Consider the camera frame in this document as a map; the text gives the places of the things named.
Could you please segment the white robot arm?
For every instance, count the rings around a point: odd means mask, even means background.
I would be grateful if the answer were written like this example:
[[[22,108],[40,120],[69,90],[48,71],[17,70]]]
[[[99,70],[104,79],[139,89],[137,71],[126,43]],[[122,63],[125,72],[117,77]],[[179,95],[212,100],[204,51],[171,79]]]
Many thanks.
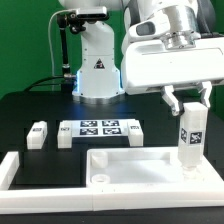
[[[198,90],[208,108],[212,87],[224,85],[224,37],[210,32],[210,0],[58,1],[82,40],[75,100],[160,92],[177,116],[186,107],[176,91]]]

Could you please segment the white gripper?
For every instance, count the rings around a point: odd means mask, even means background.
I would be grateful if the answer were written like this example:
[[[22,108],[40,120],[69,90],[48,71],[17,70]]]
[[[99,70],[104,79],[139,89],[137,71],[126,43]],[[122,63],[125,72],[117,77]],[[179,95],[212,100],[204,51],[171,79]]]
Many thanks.
[[[197,86],[201,103],[210,108],[212,84],[224,85],[224,37],[199,39],[194,48],[173,50],[167,50],[160,40],[132,43],[122,60],[121,77],[130,95],[161,90],[173,116],[184,112],[174,89]]]

